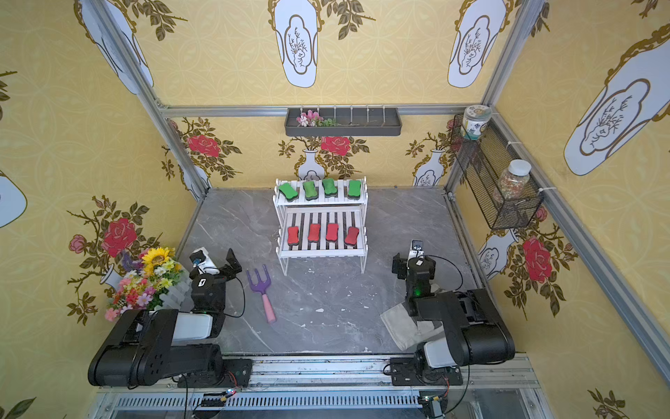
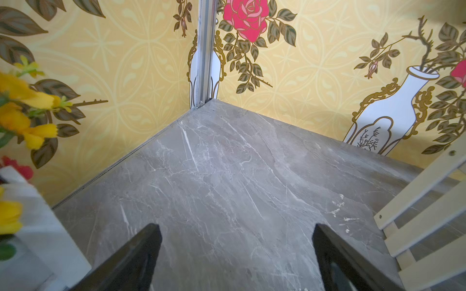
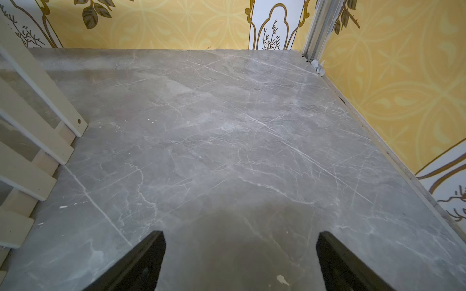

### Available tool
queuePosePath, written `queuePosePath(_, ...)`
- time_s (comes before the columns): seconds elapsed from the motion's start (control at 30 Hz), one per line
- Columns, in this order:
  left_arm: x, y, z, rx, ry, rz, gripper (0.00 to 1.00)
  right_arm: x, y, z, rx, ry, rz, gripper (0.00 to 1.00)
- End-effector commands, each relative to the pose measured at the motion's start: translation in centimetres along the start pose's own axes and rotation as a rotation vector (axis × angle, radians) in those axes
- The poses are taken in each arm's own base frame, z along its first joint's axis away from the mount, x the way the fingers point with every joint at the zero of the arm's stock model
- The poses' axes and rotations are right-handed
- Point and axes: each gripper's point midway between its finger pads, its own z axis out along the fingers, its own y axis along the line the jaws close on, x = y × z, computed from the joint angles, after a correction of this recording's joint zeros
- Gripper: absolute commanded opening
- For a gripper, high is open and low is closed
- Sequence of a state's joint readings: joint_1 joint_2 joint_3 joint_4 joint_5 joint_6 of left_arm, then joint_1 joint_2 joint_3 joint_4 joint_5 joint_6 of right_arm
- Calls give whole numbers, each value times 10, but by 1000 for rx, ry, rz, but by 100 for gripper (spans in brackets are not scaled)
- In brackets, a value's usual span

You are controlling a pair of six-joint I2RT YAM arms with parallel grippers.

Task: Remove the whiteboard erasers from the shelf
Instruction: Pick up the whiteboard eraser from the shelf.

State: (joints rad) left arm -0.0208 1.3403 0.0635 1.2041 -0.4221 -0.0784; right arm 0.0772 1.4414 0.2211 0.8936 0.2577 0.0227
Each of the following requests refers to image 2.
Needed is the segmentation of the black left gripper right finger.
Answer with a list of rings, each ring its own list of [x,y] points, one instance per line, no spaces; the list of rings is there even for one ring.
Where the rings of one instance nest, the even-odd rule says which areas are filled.
[[[332,228],[316,224],[313,246],[326,291],[401,291]]]

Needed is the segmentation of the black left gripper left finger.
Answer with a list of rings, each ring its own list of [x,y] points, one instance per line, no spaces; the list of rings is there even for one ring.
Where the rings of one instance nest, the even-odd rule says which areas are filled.
[[[148,224],[72,290],[148,291],[162,240],[159,225]]]

